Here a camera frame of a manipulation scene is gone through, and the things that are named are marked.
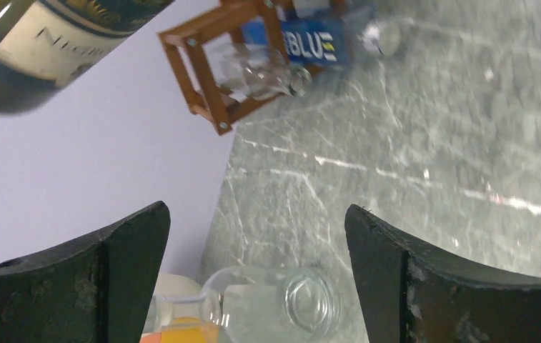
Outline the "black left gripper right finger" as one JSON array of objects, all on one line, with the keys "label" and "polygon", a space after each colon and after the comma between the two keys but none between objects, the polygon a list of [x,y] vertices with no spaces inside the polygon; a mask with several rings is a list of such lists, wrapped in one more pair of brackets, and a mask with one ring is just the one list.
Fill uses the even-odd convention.
[{"label": "black left gripper right finger", "polygon": [[541,277],[457,256],[356,204],[344,230],[371,342],[541,342]]}]

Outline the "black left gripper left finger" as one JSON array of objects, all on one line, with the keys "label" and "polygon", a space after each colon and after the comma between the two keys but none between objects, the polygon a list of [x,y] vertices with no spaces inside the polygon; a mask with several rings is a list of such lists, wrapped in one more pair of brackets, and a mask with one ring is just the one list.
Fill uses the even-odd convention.
[{"label": "black left gripper left finger", "polygon": [[0,263],[0,342],[138,342],[170,230],[157,201]]}]

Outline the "clear bottle silver cap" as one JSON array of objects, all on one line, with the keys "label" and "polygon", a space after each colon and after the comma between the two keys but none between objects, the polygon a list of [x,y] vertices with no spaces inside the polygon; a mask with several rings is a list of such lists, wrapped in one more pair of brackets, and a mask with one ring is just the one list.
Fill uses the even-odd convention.
[{"label": "clear bottle silver cap", "polygon": [[227,267],[208,278],[199,296],[153,301],[198,304],[200,322],[219,330],[217,342],[320,342],[341,314],[335,286],[314,267]]}]

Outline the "dark bottle cream label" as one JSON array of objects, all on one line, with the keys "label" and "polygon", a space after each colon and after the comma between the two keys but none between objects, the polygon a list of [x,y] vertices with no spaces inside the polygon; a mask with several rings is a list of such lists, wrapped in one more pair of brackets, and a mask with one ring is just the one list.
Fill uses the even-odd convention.
[{"label": "dark bottle cream label", "polygon": [[48,102],[170,1],[0,1],[0,114]]}]

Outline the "clear glass bottle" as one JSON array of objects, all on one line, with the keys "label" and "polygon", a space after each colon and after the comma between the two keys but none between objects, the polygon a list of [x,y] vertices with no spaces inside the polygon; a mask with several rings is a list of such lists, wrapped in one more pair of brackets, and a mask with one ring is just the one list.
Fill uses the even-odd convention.
[{"label": "clear glass bottle", "polygon": [[303,96],[312,82],[307,68],[290,65],[273,48],[229,44],[217,56],[222,76],[219,85],[252,99],[261,101],[278,94]]}]

